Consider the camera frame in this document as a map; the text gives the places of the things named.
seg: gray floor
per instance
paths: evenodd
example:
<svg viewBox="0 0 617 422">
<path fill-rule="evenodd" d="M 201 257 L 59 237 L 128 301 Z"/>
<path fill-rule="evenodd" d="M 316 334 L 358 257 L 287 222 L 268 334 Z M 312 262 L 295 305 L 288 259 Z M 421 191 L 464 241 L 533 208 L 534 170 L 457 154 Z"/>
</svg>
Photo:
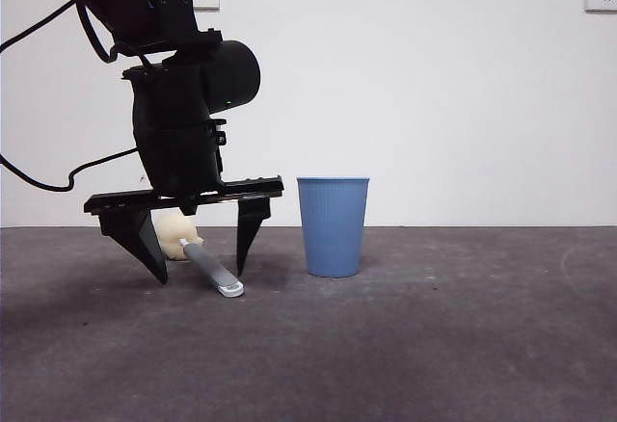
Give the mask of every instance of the gray floor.
<svg viewBox="0 0 617 422">
<path fill-rule="evenodd" d="M 97 229 L 2 249 L 4 422 L 617 421 L 617 228 L 373 228 L 343 280 L 266 228 L 236 300 Z"/>
</svg>

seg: white wall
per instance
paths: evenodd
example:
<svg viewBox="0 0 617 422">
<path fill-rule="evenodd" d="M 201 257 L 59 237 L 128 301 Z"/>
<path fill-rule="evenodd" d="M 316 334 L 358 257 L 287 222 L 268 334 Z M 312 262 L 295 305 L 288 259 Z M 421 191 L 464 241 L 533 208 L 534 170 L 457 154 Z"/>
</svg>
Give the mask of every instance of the white wall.
<svg viewBox="0 0 617 422">
<path fill-rule="evenodd" d="M 3 40 L 67 0 L 2 0 Z M 374 225 L 617 224 L 617 15 L 583 0 L 222 0 L 202 13 L 256 53 L 262 88 L 228 113 L 226 179 L 285 177 L 270 224 L 299 222 L 295 176 L 369 175 Z M 131 147 L 123 59 L 74 12 L 3 56 L 2 151 L 63 183 Z M 94 193 L 136 189 L 137 157 L 50 195 L 3 176 L 3 225 L 96 224 Z M 234 224 L 230 205 L 200 224 Z"/>
</svg>

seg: ribbed cup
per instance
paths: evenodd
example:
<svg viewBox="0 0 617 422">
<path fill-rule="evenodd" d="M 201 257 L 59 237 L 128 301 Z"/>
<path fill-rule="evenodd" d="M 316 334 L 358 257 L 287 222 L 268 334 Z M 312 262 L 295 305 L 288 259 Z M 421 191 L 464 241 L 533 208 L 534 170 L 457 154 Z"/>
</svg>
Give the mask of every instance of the ribbed cup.
<svg viewBox="0 0 617 422">
<path fill-rule="evenodd" d="M 349 277 L 360 270 L 369 178 L 298 178 L 308 272 Z"/>
</svg>

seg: cup rim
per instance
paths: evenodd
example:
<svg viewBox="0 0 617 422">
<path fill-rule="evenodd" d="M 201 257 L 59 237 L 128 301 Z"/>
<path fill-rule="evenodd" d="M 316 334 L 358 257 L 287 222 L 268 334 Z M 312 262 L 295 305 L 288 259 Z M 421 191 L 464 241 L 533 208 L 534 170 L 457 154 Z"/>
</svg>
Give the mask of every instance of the cup rim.
<svg viewBox="0 0 617 422">
<path fill-rule="evenodd" d="M 298 176 L 296 179 L 298 181 L 370 181 L 367 176 Z"/>
</svg>

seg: cable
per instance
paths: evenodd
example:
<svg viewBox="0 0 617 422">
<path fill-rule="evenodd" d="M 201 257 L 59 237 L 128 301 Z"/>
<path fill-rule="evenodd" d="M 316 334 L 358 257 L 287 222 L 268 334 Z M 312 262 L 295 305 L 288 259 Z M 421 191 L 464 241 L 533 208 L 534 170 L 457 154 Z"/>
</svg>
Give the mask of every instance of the cable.
<svg viewBox="0 0 617 422">
<path fill-rule="evenodd" d="M 2 53 L 5 49 L 7 49 L 9 46 L 13 46 L 14 44 L 16 44 L 18 41 L 21 41 L 23 39 L 25 39 L 26 37 L 28 37 L 30 34 L 34 34 L 39 28 L 41 28 L 44 25 L 47 25 L 49 22 L 51 22 L 52 20 L 54 20 L 56 17 L 58 17 L 60 14 L 62 14 L 64 11 L 68 10 L 71 6 L 73 6 L 75 3 L 77 3 L 77 0 L 70 0 L 67 3 L 65 3 L 64 5 L 62 5 L 60 8 L 58 8 L 56 11 L 54 11 L 52 14 L 50 14 L 48 17 L 46 17 L 45 19 L 43 19 L 41 22 L 33 25 L 32 27 L 30 27 L 28 30 L 24 30 L 22 33 L 20 33 L 19 35 L 17 35 L 16 37 L 13 37 L 12 39 L 5 41 L 4 43 L 0 44 L 0 53 Z"/>
<path fill-rule="evenodd" d="M 81 25 L 86 32 L 86 36 L 92 45 L 94 52 L 100 58 L 100 60 L 105 64 L 111 64 L 116 61 L 119 54 L 123 54 L 124 56 L 137 56 L 141 61 L 144 67 L 149 69 L 153 69 L 152 63 L 146 58 L 144 53 L 140 52 L 133 46 L 123 41 L 117 41 L 114 46 L 109 50 L 109 54 L 103 47 L 103 44 L 98 39 L 98 35 L 94 30 L 93 24 L 90 21 L 88 16 L 88 10 L 86 9 L 86 5 L 81 1 L 77 2 L 77 14 L 79 15 L 79 20 L 81 21 Z"/>
<path fill-rule="evenodd" d="M 50 191 L 52 193 L 67 193 L 69 191 L 72 191 L 73 188 L 75 187 L 75 175 L 77 173 L 85 169 L 89 169 L 90 167 L 95 167 L 96 165 L 104 164 L 105 162 L 111 162 L 112 160 L 120 159 L 121 157 L 130 155 L 134 152 L 137 152 L 137 147 L 134 147 L 124 152 L 119 152 L 118 154 L 110 155 L 108 157 L 104 157 L 102 159 L 98 159 L 93 162 L 89 162 L 88 164 L 79 166 L 75 170 L 73 170 L 71 173 L 68 174 L 68 185 L 66 186 L 51 186 L 49 184 L 41 183 L 37 181 L 36 179 L 31 178 L 30 176 L 28 176 L 26 173 L 24 173 L 20 169 L 18 169 L 15 165 L 13 165 L 3 156 L 0 155 L 0 158 L 2 159 L 2 165 L 4 165 L 7 168 L 7 170 L 12 171 L 14 174 L 16 174 L 21 179 L 23 179 L 26 183 L 31 184 L 32 186 L 35 186 L 39 189 L 43 189 L 44 191 Z"/>
<path fill-rule="evenodd" d="M 16 44 L 17 42 L 19 42 L 19 41 L 21 41 L 23 39 L 25 39 L 30 34 L 35 33 L 38 29 L 40 29 L 44 25 L 48 24 L 49 22 L 54 20 L 56 17 L 58 17 L 60 14 L 62 14 L 63 12 L 65 12 L 66 10 L 71 8 L 75 3 L 77 3 L 77 0 L 70 0 L 70 1 L 68 1 L 63 6 L 58 8 L 58 10 L 54 11 L 52 14 L 50 14 L 48 17 L 46 17 L 42 21 L 36 23 L 32 27 L 30 27 L 29 29 L 23 31 L 22 33 L 20 33 L 19 35 L 13 37 L 12 39 L 7 40 L 4 43 L 0 44 L 0 54 L 2 54 L 2 52 L 5 49 L 13 46 L 14 44 Z M 2 154 L 0 154 L 0 164 L 4 165 L 7 168 L 7 170 L 13 172 L 19 178 L 23 179 L 26 183 L 31 184 L 32 186 L 35 186 L 35 187 L 40 188 L 40 189 L 43 189 L 44 191 L 51 191 L 51 192 L 54 192 L 54 193 L 67 193 L 69 191 L 72 191 L 73 188 L 75 187 L 75 175 L 77 173 L 79 173 L 79 172 L 81 172 L 81 171 L 83 171 L 85 169 L 89 169 L 90 167 L 94 167 L 96 165 L 104 164 L 105 162 L 110 162 L 112 160 L 119 159 L 121 157 L 124 157 L 126 155 L 132 154 L 134 152 L 137 152 L 137 147 L 132 148 L 132 149 L 128 149 L 128 150 L 126 150 L 124 152 L 120 152 L 118 154 L 114 154 L 114 155 L 110 155 L 110 156 L 104 157 L 102 159 L 95 160 L 93 162 L 89 162 L 88 164 L 84 164 L 84 165 L 76 168 L 75 170 L 73 170 L 68 175 L 68 185 L 66 185 L 66 186 L 51 186 L 49 184 L 41 183 L 41 182 L 37 181 L 36 179 L 31 178 L 30 176 L 28 176 L 26 173 L 24 173 L 20 169 L 18 169 L 15 165 L 13 165 L 11 162 L 9 162 L 7 159 L 5 159 L 5 157 Z"/>
</svg>

